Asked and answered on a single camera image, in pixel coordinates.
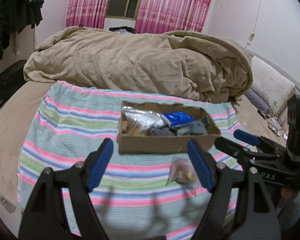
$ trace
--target pillow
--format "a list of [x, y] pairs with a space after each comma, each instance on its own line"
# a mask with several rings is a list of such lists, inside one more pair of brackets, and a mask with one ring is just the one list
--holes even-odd
[[270, 106], [270, 115], [280, 114], [288, 99], [296, 93], [294, 83], [255, 56], [251, 60], [251, 70], [252, 90]]
[[251, 88], [244, 93], [247, 99], [263, 114], [270, 113], [270, 106], [268, 106], [258, 94]]

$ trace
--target screw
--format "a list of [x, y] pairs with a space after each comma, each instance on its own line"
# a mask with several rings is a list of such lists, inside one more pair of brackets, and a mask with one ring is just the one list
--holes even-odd
[[251, 167], [251, 168], [250, 168], [250, 172], [251, 172], [252, 174], [256, 174], [256, 173], [258, 172], [258, 170], [257, 170], [257, 168], [255, 168], [255, 167]]
[[48, 167], [43, 170], [44, 174], [50, 174], [52, 172], [52, 168]]
[[78, 169], [81, 169], [84, 166], [84, 162], [77, 162], [74, 166]]
[[226, 167], [226, 165], [225, 165], [223, 162], [218, 162], [218, 163], [217, 163], [217, 168], [218, 168], [218, 169], [222, 170], [222, 169], [224, 169], [225, 167]]

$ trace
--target blue tissue package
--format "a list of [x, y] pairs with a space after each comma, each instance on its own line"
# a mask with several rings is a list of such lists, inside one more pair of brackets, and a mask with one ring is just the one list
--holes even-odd
[[162, 118], [167, 122], [168, 126], [172, 129], [191, 125], [193, 118], [184, 112], [162, 114]]

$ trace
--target pink plastic bag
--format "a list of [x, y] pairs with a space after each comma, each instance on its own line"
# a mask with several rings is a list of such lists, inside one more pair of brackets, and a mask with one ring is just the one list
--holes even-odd
[[202, 187], [191, 161], [187, 159], [177, 158], [171, 163], [167, 185], [172, 181], [194, 189]]

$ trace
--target floral curtain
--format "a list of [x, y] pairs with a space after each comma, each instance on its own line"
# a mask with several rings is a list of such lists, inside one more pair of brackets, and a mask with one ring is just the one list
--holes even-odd
[[211, 0], [141, 0], [135, 29], [139, 33], [173, 30], [201, 32]]
[[83, 24], [103, 29], [108, 0], [69, 0], [66, 27]]

